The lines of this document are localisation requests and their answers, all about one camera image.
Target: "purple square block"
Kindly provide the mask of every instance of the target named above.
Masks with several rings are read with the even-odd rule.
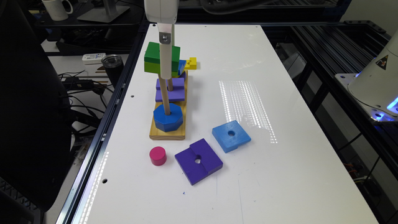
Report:
[[[184,79],[173,78],[173,91],[167,91],[169,102],[185,101]],[[156,102],[162,102],[162,92],[160,91],[159,79],[156,81]]]
[[[175,159],[187,176],[191,185],[208,177],[223,167],[223,162],[212,150],[205,139],[201,139],[178,154]]]
[[[179,78],[183,78],[184,81],[185,81],[186,77],[187,77],[187,73],[184,71],[184,72],[180,75]]]

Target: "table surface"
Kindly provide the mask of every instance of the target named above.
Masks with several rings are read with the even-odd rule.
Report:
[[[180,58],[198,60],[186,139],[149,139],[157,75],[144,72],[143,58],[158,41],[150,26],[74,223],[377,223],[260,26],[180,25],[175,36]],[[252,141],[225,154],[211,129],[234,119]],[[202,138],[224,166],[191,186],[174,155]],[[149,158],[156,146],[168,157],[160,167]]]
[[[80,21],[77,18],[84,13],[92,10],[94,5],[91,1],[84,4],[80,10],[77,11],[80,3],[73,5],[74,12],[68,16],[64,21],[53,21],[48,13],[37,20],[35,26],[41,28],[84,28],[84,27],[130,27],[138,25],[144,15],[144,9],[140,6],[140,1],[125,0],[125,2],[117,2],[117,6],[129,6],[130,10],[120,15],[109,24],[101,22]]]

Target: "toy blocks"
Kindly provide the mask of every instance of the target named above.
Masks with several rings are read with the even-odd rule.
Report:
[[[180,63],[179,63],[179,65],[178,65],[178,77],[184,72],[184,68],[185,68],[185,65],[187,64],[187,61],[186,60],[180,60]]]
[[[160,64],[144,62],[144,72],[160,74]],[[172,71],[172,77],[176,77],[178,72]]]
[[[184,72],[180,75],[179,78],[183,78],[185,81],[185,79],[187,78],[187,71],[184,70]]]
[[[180,47],[172,47],[172,75],[178,74],[180,64]],[[144,71],[151,73],[160,73],[160,47],[159,43],[149,42],[144,56]]]
[[[189,58],[189,60],[187,60],[187,64],[185,66],[186,70],[196,70],[197,69],[197,58]]]
[[[150,161],[155,166],[161,166],[167,160],[166,151],[164,150],[164,148],[162,148],[160,146],[157,146],[157,147],[153,148],[152,150],[150,150],[149,157],[150,157]]]
[[[205,139],[201,139],[182,152],[175,159],[184,171],[191,185],[208,177],[223,167],[223,162]]]
[[[185,101],[185,87],[183,78],[173,78],[173,91],[168,91],[169,102]],[[156,81],[156,102],[162,102],[159,79]]]
[[[171,103],[170,115],[164,114],[164,106],[160,105],[154,110],[156,128],[164,132],[175,131],[183,123],[181,107]]]
[[[220,144],[225,153],[231,152],[232,150],[237,149],[238,146],[251,141],[249,135],[237,121],[231,121],[215,127],[211,133],[214,135],[214,138],[216,138],[218,144]]]

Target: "hole in block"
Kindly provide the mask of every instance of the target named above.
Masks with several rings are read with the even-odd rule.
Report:
[[[200,161],[201,161],[201,156],[200,156],[200,155],[197,155],[196,158],[195,158],[195,162],[196,162],[197,164],[199,164]]]

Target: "blue square block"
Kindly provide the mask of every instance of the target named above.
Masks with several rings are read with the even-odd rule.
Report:
[[[214,135],[214,138],[216,138],[218,144],[220,144],[225,153],[231,152],[232,150],[237,149],[238,146],[251,141],[250,136],[237,121],[231,121],[215,127],[211,133]]]
[[[174,157],[191,185],[223,167],[223,162],[205,139],[191,144],[188,149],[179,152]]]

